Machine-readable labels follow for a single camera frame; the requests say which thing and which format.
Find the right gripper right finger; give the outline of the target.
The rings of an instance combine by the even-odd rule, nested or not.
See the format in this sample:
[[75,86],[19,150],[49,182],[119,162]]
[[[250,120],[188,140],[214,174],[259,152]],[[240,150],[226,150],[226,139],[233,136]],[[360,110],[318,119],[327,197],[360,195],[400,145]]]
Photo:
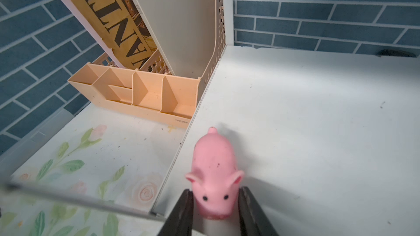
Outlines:
[[250,189],[243,186],[238,195],[241,236],[279,236]]

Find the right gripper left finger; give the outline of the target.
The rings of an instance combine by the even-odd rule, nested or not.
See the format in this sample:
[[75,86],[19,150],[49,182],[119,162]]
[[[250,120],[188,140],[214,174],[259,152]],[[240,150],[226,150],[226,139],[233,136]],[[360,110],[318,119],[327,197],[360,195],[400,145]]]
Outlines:
[[157,236],[192,236],[193,192],[185,189]]

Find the pink pig toy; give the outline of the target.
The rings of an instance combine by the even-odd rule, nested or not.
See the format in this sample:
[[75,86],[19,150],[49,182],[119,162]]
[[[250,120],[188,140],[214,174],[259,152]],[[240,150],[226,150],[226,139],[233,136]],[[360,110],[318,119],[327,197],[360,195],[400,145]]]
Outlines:
[[195,144],[191,171],[185,175],[200,214],[209,220],[231,216],[244,176],[229,140],[210,127]]

